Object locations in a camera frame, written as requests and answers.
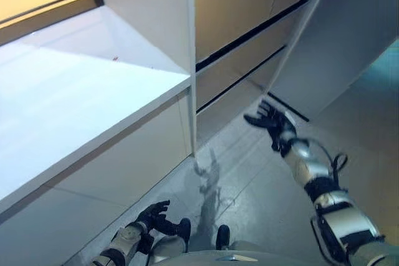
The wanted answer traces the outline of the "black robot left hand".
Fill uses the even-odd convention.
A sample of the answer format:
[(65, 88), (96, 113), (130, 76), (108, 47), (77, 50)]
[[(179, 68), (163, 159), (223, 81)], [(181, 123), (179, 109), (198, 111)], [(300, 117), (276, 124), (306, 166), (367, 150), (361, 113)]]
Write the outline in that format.
[(156, 227), (156, 224), (160, 219), (165, 219), (166, 215), (163, 212), (168, 210), (170, 205), (170, 200), (161, 201), (149, 205), (145, 210), (139, 213), (135, 222), (144, 224), (147, 230), (152, 230)]

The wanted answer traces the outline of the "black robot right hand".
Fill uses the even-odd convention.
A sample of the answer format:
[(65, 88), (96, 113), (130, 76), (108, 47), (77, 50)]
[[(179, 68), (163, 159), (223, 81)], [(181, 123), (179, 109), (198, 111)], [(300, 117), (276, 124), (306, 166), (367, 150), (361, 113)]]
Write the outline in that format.
[(266, 100), (261, 100), (255, 115), (244, 114), (244, 119), (252, 126), (266, 129), (273, 140), (283, 133), (297, 135), (296, 128), (288, 117)]

